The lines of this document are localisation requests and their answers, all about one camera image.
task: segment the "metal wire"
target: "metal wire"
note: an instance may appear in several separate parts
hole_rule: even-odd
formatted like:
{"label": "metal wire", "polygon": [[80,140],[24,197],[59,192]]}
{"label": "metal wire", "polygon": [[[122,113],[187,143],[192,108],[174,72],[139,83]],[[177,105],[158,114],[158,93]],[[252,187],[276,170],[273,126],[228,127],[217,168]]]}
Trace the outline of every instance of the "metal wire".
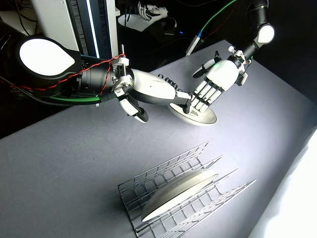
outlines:
{"label": "metal wire", "polygon": [[150,221],[142,222],[142,207],[156,190],[164,186],[171,179],[187,171],[207,169],[223,157],[219,156],[202,164],[198,157],[207,144],[208,142],[205,142],[196,146],[118,186],[121,199],[136,237],[180,237],[255,182],[255,180],[247,182],[231,191],[222,193],[218,185],[233,175],[237,171],[235,169],[213,181],[194,196],[186,199],[164,214]]}

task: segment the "plate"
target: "plate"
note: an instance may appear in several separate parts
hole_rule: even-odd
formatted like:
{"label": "plate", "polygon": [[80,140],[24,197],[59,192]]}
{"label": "plate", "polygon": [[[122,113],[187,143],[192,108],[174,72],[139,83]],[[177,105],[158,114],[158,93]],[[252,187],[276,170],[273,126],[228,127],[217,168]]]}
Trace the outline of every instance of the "plate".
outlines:
{"label": "plate", "polygon": [[144,206],[141,219],[148,221],[195,195],[218,174],[210,169],[187,171],[158,189]]}
{"label": "plate", "polygon": [[194,107],[190,107],[189,114],[184,113],[180,106],[173,103],[169,104],[168,108],[178,118],[192,125],[210,126],[217,121],[215,113],[210,108],[207,108],[207,110],[202,113]]}

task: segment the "green cable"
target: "green cable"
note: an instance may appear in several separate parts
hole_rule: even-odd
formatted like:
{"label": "green cable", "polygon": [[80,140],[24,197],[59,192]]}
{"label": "green cable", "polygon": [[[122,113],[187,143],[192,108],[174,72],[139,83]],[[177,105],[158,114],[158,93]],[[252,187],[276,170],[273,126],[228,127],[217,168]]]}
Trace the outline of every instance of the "green cable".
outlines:
{"label": "green cable", "polygon": [[233,4],[235,1],[237,1],[237,0],[232,0],[232,1],[229,2],[226,6],[224,6],[222,9],[220,9],[215,15],[213,15],[213,16],[208,20],[208,22],[202,27],[202,29],[201,29],[200,32],[202,32],[202,31],[206,28],[206,26],[209,24],[209,22],[210,22],[211,20],[213,20],[219,13],[221,13],[223,10],[225,10],[228,6],[230,6],[231,4]]}
{"label": "green cable", "polygon": [[50,97],[55,100],[60,100],[60,101],[67,101],[67,102],[100,102],[99,97],[93,97],[93,98],[58,98],[58,97]]}

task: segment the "gray table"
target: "gray table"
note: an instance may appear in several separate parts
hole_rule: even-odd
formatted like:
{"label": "gray table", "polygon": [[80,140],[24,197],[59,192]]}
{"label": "gray table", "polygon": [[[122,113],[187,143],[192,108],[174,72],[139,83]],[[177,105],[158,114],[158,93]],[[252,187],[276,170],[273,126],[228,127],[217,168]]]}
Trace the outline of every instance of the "gray table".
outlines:
{"label": "gray table", "polygon": [[[228,57],[228,46],[219,42],[154,73],[192,90],[202,80],[192,72],[215,50]],[[70,108],[0,140],[0,237],[133,238],[117,185],[205,141],[202,160],[224,154],[223,169],[240,168],[229,187],[258,181],[186,237],[247,237],[317,122],[316,105],[273,73],[255,61],[248,73],[243,87],[213,104],[211,127],[143,104],[150,120],[141,124],[113,100]]]}

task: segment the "dark floor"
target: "dark floor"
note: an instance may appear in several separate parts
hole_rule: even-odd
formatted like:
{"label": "dark floor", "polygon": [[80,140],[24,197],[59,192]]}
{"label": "dark floor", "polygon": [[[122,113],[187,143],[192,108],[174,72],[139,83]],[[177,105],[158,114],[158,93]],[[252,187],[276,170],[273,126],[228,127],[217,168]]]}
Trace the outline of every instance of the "dark floor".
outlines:
{"label": "dark floor", "polygon": [[[200,4],[206,1],[183,0],[189,4]],[[118,4],[124,7],[124,2],[120,0]],[[184,6],[178,0],[153,0],[152,2],[157,6],[165,6],[169,16],[177,21],[177,32],[182,31],[184,34],[165,36],[160,22],[142,33],[118,25],[118,41],[125,45],[130,66],[143,71],[152,71],[183,57],[194,35],[210,16],[229,1],[216,0],[214,3],[201,7]],[[243,44],[248,35],[247,5],[248,0],[238,0],[211,21],[203,37],[221,27],[198,49],[223,39],[236,46]],[[314,48],[317,42],[315,30],[317,17],[314,12],[316,6],[317,1],[310,0],[303,0],[300,4],[290,4],[287,0],[271,0],[269,13],[276,36],[271,44],[261,48],[255,60],[317,103],[317,73],[315,71],[317,52]],[[164,27],[165,32],[170,32],[169,24],[170,22],[167,22]],[[17,99],[10,94],[8,87],[0,85],[0,138],[60,110],[63,109]]]}

